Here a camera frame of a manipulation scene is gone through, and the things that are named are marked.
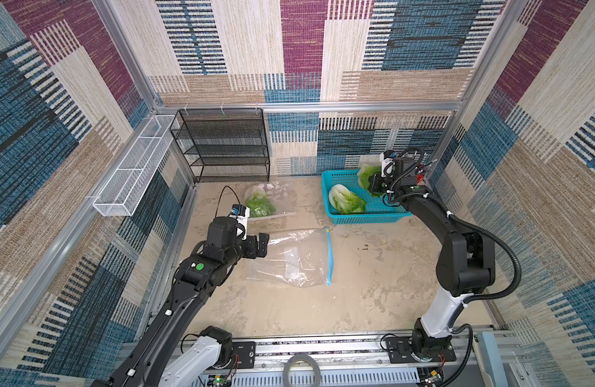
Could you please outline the clear blue-zip bag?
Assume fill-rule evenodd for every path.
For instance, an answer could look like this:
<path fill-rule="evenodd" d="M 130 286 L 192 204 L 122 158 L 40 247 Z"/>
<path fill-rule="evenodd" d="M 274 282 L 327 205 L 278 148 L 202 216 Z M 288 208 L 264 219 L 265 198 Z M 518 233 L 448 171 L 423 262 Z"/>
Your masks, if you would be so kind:
<path fill-rule="evenodd" d="M 268 254 L 246 263 L 247 279 L 307 288 L 331 285 L 334 256 L 329 228 L 273 233 Z"/>

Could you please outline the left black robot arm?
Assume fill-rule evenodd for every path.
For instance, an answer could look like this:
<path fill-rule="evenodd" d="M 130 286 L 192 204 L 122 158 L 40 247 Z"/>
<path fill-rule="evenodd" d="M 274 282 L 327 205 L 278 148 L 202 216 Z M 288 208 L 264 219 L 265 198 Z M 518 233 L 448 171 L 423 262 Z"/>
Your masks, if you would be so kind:
<path fill-rule="evenodd" d="M 231 361 L 232 336 L 220 328 L 202 332 L 194 345 L 175 361 L 175 349 L 186 329 L 214 291 L 242 259 L 263 258 L 270 237 L 247 234 L 247 217 L 217 217 L 207 238 L 178 266 L 170 292 L 159 314 L 144 332 L 131 354 L 105 381 L 95 386 L 188 386 L 209 368 Z"/>

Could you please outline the chinese cabbage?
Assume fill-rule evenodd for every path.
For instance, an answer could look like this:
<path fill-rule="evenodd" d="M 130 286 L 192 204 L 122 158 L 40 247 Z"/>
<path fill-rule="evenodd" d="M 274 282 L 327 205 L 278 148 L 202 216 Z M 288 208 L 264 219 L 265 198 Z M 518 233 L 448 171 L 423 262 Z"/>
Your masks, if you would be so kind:
<path fill-rule="evenodd" d="M 328 200 L 340 214 L 365 214 L 366 201 L 344 185 L 333 185 L 328 193 Z"/>
<path fill-rule="evenodd" d="M 381 166 L 379 164 L 363 164 L 360 167 L 360 170 L 357 174 L 358 177 L 358 185 L 360 188 L 366 190 L 372 197 L 379 198 L 381 197 L 381 192 L 376 192 L 372 190 L 370 177 L 380 174 L 381 173 Z"/>

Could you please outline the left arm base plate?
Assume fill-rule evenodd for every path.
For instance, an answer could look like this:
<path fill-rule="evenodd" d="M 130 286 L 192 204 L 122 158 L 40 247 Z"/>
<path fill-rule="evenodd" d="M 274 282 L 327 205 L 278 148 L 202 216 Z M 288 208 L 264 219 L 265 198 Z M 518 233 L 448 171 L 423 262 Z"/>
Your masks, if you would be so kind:
<path fill-rule="evenodd" d="M 222 344 L 220 355 L 215 364 L 207 371 L 223 371 L 235 369 L 253 369 L 257 344 L 255 341 L 238 341 L 231 344 Z"/>

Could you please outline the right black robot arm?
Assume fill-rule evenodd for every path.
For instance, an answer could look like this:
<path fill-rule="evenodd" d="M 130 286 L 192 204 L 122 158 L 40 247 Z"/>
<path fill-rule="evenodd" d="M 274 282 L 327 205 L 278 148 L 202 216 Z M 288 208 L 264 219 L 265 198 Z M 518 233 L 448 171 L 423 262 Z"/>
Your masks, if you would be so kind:
<path fill-rule="evenodd" d="M 428 311 L 415 323 L 409 348 L 417 361 L 429 361 L 449 347 L 453 326 L 468 304 L 505 298 L 520 285 L 518 256 L 502 239 L 488 230 L 457 217 L 425 185 L 419 184 L 423 151 L 381 153 L 380 172 L 368 178 L 368 191 L 379 194 L 385 206 L 400 206 L 418 217 L 441 244 L 436 263 L 439 289 Z M 504 290 L 486 294 L 496 279 L 495 249 L 509 256 L 513 278 Z"/>

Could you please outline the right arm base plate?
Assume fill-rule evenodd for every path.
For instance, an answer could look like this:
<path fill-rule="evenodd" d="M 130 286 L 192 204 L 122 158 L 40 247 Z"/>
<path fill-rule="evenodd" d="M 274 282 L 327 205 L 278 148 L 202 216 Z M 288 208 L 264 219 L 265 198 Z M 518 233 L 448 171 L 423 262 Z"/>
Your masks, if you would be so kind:
<path fill-rule="evenodd" d="M 411 336 L 388 335 L 381 344 L 388 352 L 391 364 L 448 363 L 457 360 L 452 337 L 420 339 Z"/>

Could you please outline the clear pink-zip lettuce bag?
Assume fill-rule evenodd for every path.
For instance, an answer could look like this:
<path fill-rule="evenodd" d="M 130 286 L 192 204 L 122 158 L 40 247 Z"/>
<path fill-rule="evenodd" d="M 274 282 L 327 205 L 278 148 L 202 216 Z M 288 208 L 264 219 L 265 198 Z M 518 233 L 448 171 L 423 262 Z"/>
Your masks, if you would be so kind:
<path fill-rule="evenodd" d="M 267 220 L 294 215 L 296 198 L 292 183 L 262 182 L 250 185 L 244 191 L 245 206 L 250 219 Z"/>

